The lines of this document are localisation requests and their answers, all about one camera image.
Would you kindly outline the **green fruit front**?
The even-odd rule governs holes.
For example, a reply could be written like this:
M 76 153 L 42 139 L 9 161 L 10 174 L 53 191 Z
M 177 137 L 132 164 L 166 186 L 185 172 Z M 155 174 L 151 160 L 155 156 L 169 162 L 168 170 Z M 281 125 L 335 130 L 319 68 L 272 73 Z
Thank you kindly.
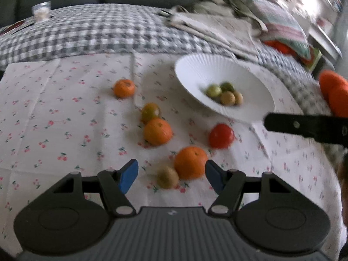
M 227 92 L 227 91 L 234 92 L 235 91 L 233 84 L 230 82 L 223 82 L 222 84 L 220 84 L 220 88 L 221 88 L 222 92 Z

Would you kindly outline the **brown kiwi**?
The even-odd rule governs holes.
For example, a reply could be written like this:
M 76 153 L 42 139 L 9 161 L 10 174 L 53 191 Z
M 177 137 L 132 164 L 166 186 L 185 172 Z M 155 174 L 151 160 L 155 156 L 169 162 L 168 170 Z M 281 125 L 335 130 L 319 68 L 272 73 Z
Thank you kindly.
M 242 105 L 244 102 L 243 95 L 239 91 L 234 91 L 235 105 Z
M 220 103 L 224 106 L 233 106 L 235 102 L 236 98 L 233 92 L 225 91 L 220 96 Z
M 157 184 L 162 189 L 174 189 L 179 184 L 179 175 L 172 167 L 163 167 L 157 172 Z

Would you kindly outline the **green fruit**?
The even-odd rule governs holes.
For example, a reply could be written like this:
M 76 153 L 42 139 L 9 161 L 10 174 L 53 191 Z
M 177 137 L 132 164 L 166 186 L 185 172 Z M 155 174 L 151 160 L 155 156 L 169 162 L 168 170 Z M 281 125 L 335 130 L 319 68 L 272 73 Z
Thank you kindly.
M 223 82 L 222 84 L 220 84 L 220 88 L 221 88 L 222 92 L 227 92 L 227 91 L 234 92 L 235 91 L 233 84 L 230 82 Z
M 222 94 L 222 89 L 218 84 L 211 84 L 205 90 L 205 94 L 209 98 L 217 98 Z

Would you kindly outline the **beige crumpled cloth bag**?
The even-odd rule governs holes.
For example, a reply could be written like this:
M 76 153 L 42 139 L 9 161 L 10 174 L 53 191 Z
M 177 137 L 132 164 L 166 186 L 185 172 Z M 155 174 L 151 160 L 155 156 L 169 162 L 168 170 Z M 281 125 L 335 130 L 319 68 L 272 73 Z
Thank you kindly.
M 203 0 L 194 3 L 192 12 L 226 17 L 247 17 L 258 25 L 261 33 L 268 32 L 268 28 L 260 18 L 242 2 L 242 0 Z

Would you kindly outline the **folded floral cloth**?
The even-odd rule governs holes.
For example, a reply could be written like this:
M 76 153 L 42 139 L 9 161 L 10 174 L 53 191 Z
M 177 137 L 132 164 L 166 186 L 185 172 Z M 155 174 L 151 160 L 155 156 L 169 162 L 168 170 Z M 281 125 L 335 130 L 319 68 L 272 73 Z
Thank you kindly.
M 242 19 L 221 15 L 174 13 L 167 24 L 245 57 L 256 57 L 252 25 Z

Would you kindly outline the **white ribbed bowl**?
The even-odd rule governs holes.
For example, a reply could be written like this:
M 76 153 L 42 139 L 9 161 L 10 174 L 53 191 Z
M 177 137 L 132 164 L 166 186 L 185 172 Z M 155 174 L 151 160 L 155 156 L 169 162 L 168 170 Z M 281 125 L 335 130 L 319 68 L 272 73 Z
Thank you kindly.
M 261 79 L 233 59 L 186 55 L 175 62 L 175 74 L 194 99 L 225 117 L 253 123 L 275 111 L 271 92 Z

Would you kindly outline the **red tomato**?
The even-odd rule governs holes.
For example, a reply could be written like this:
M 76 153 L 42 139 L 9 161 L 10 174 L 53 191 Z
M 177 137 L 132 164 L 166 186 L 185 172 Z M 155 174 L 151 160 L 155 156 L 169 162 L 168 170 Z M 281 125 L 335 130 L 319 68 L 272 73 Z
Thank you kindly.
M 214 149 L 226 149 L 235 140 L 235 133 L 232 128 L 226 124 L 219 123 L 211 130 L 208 141 Z

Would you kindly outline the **green-orange tomato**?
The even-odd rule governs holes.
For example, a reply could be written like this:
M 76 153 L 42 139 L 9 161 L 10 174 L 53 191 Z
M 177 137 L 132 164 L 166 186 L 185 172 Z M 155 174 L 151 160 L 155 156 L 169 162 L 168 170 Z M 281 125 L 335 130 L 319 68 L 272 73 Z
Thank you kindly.
M 149 102 L 143 106 L 141 112 L 141 122 L 147 124 L 150 120 L 161 117 L 160 107 L 154 103 Z

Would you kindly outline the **large orange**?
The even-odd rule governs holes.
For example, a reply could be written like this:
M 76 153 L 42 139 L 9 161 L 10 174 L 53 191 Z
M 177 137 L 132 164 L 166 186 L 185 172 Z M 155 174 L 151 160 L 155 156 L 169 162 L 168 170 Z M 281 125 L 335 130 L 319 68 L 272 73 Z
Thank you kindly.
M 188 146 L 177 153 L 173 165 L 181 180 L 195 180 L 205 174 L 207 161 L 208 156 L 203 149 Z

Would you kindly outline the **medium orange mandarin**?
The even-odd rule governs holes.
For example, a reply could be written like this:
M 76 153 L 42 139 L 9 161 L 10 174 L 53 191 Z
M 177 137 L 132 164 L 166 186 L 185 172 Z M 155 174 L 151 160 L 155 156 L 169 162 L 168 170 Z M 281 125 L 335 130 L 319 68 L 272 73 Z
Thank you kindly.
M 143 128 L 143 138 L 152 146 L 168 143 L 173 137 L 171 125 L 163 119 L 152 119 Z

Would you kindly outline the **brown kiwi front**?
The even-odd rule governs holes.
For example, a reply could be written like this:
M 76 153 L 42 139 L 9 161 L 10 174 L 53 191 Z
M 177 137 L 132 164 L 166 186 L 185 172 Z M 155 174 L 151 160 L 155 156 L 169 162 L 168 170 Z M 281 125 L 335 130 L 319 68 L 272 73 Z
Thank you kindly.
M 234 91 L 235 105 L 242 105 L 244 102 L 243 95 L 239 91 Z

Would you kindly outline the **orange plush under pillow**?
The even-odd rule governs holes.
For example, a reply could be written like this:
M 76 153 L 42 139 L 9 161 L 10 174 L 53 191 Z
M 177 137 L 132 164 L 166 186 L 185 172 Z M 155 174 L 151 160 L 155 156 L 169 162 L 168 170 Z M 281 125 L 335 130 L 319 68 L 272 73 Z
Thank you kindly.
M 284 55 L 290 55 L 293 57 L 297 56 L 297 53 L 292 50 L 289 46 L 286 44 L 283 44 L 282 42 L 279 42 L 277 40 L 271 40 L 271 41 L 264 41 L 263 42 L 265 45 L 274 48 L 278 52 L 281 52 Z

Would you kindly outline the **orange plush ball front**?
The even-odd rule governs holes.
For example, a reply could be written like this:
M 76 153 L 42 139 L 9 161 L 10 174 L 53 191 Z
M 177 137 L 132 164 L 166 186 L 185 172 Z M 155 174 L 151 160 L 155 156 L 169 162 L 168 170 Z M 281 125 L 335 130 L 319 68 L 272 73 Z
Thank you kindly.
M 348 90 L 346 85 L 341 85 L 330 90 L 329 107 L 335 116 L 348 117 Z

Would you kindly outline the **small far orange mandarin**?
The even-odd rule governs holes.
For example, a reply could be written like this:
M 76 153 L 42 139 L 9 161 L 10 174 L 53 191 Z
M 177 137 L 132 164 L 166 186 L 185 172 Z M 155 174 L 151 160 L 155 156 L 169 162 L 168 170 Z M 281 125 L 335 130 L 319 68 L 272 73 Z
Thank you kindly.
M 114 95 L 117 98 L 129 98 L 134 95 L 135 90 L 134 82 L 129 79 L 118 80 L 113 87 Z

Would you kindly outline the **orange plush ball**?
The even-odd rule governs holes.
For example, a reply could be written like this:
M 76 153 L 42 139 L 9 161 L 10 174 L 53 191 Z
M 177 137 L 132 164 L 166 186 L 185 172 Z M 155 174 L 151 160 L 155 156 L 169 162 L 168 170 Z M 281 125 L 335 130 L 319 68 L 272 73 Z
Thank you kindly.
M 325 100 L 329 98 L 330 91 L 336 87 L 347 86 L 347 80 L 331 70 L 322 70 L 319 75 L 319 86 Z
M 341 85 L 330 90 L 329 107 L 335 116 L 348 117 L 348 90 L 346 85 Z

